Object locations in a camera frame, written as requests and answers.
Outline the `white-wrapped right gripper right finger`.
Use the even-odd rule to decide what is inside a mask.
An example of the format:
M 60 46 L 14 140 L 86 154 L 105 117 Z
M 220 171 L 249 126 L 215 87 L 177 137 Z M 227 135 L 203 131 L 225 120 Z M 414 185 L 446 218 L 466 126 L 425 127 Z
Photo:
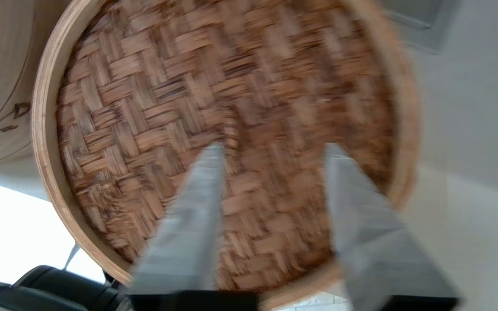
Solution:
M 324 155 L 331 242 L 355 311 L 452 311 L 460 297 L 387 197 L 338 144 Z

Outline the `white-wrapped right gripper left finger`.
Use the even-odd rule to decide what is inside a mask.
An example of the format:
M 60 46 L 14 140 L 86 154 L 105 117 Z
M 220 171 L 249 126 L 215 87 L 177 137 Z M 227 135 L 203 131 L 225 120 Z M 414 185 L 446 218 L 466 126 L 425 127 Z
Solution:
M 224 167 L 221 144 L 210 144 L 198 154 L 134 266 L 130 295 L 217 289 Z

